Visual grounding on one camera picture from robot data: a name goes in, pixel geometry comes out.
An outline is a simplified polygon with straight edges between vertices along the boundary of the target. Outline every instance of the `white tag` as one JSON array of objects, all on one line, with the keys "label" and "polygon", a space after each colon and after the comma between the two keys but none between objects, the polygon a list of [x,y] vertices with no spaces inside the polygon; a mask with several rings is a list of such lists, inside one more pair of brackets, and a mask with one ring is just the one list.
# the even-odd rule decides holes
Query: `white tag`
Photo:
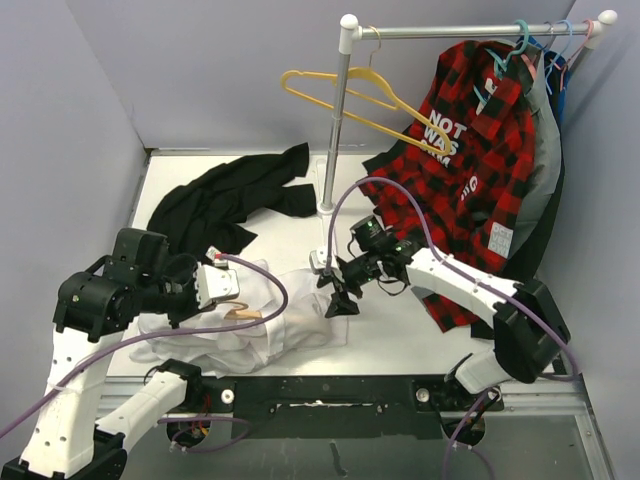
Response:
[{"label": "white tag", "polygon": [[501,257],[508,258],[512,239],[513,230],[500,225],[498,222],[493,222],[491,236],[489,237],[489,250]]},{"label": "white tag", "polygon": [[487,92],[489,92],[489,95],[493,95],[498,89],[498,86],[494,85],[493,78],[489,77],[487,78],[487,81],[484,83],[484,88]]},{"label": "white tag", "polygon": [[[484,82],[484,89],[489,92],[489,98],[491,98],[491,95],[495,93],[495,91],[498,89],[498,86],[493,83],[493,78],[489,77]],[[482,101],[478,102],[478,106],[476,107],[476,115],[480,114],[485,105],[486,103],[483,103]]]}]

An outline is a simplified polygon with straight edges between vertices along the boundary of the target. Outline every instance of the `red and black flannel shirt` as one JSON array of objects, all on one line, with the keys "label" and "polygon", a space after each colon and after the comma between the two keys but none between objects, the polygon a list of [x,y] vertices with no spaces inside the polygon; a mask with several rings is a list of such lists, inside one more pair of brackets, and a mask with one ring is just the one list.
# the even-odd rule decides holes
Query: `red and black flannel shirt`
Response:
[{"label": "red and black flannel shirt", "polygon": [[[502,80],[494,75],[491,48],[503,58],[510,51],[497,42],[465,41],[440,55],[431,90],[420,113],[449,135],[453,150],[437,157],[402,143],[368,162],[371,176],[401,183],[416,197],[434,243],[444,252],[487,273],[506,263],[527,179],[533,168],[535,131],[518,80],[519,57],[513,57]],[[473,86],[497,88],[480,113]],[[439,136],[417,120],[409,136],[439,148]],[[400,238],[420,227],[407,198],[390,185],[360,187],[378,207],[386,226]],[[478,318],[438,295],[424,299],[442,331]]]}]

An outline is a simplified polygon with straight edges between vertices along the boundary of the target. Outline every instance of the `gray wall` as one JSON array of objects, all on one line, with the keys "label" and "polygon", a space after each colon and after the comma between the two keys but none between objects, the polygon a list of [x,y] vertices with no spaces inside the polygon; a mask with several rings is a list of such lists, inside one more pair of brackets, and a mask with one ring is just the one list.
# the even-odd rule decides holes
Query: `gray wall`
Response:
[{"label": "gray wall", "polygon": [[619,20],[571,80],[567,176],[542,274],[573,334],[587,388],[621,479],[640,472],[640,5],[578,0],[573,21],[604,7]]},{"label": "gray wall", "polygon": [[[112,247],[144,151],[62,0],[0,2],[0,424],[42,395],[60,283]],[[18,455],[33,423],[0,441]]]},{"label": "gray wall", "polygon": [[[147,147],[218,151],[327,146],[330,112],[285,93],[285,70],[335,71],[338,22],[415,26],[510,23],[564,18],[572,0],[68,0],[80,28]],[[410,104],[425,97],[438,54],[458,40],[387,41],[374,67]],[[356,47],[366,65],[374,42]],[[331,101],[331,89],[299,89]],[[402,130],[406,114],[348,103]],[[391,137],[346,120],[342,143],[374,151]]]}]

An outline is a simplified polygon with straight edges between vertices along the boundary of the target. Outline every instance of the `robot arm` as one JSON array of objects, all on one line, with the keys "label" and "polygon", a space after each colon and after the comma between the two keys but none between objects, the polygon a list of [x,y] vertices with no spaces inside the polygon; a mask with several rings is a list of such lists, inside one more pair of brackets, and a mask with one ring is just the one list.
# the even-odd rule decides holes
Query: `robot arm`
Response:
[{"label": "robot arm", "polygon": [[[327,316],[358,313],[349,294],[360,298],[360,287],[365,283],[396,278],[406,285],[424,287],[452,300],[493,328],[495,346],[465,357],[445,378],[452,391],[477,394],[511,379],[533,383],[560,352],[556,342],[538,325],[500,296],[479,288],[479,282],[529,307],[565,343],[570,339],[548,288],[538,280],[520,284],[495,277],[436,249],[443,259],[438,260],[419,240],[398,241],[395,235],[382,229],[374,216],[358,222],[351,233],[364,253],[349,262],[338,258],[337,271],[323,272],[318,282],[319,286],[333,283],[336,289]],[[475,283],[455,273],[444,262],[476,279]]]},{"label": "robot arm", "polygon": [[[238,294],[235,271],[189,256],[171,258],[163,235],[122,229],[112,255],[72,275],[59,289],[47,393],[79,362],[119,343],[140,313],[167,314],[176,328]],[[87,367],[40,410],[27,447],[5,466],[3,480],[119,478],[128,452],[158,419],[202,405],[200,368],[169,360],[137,394],[96,423],[110,361],[111,355]]]}]

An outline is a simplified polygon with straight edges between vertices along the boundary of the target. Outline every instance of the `floor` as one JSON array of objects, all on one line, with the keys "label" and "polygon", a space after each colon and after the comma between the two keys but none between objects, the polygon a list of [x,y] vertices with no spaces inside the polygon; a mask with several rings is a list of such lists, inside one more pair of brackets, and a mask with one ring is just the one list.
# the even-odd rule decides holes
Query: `floor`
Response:
[{"label": "floor", "polygon": [[[132,226],[145,228],[158,202],[174,187],[235,158],[237,156],[152,156]],[[334,187],[337,196],[365,176],[362,162],[367,158],[365,155],[340,156]],[[325,162],[325,155],[312,155],[307,177],[293,183],[312,182],[316,192],[321,192]],[[350,239],[349,227],[371,212],[371,203],[358,190],[354,191],[337,220],[339,254],[344,253]],[[327,224],[328,217],[322,215],[299,219],[263,210],[243,225],[257,233],[258,238],[241,257],[265,259],[276,274],[308,267],[309,252],[327,243]],[[410,291],[391,298],[381,294],[377,285],[369,284],[364,288],[359,306],[361,314],[349,319],[346,346],[290,352],[254,375],[444,374],[468,353],[490,347],[486,341],[471,339],[468,328],[443,334]],[[126,337],[137,333],[134,323]],[[123,349],[114,355],[109,376],[142,376],[149,370],[150,364],[132,362],[130,351]]]}]

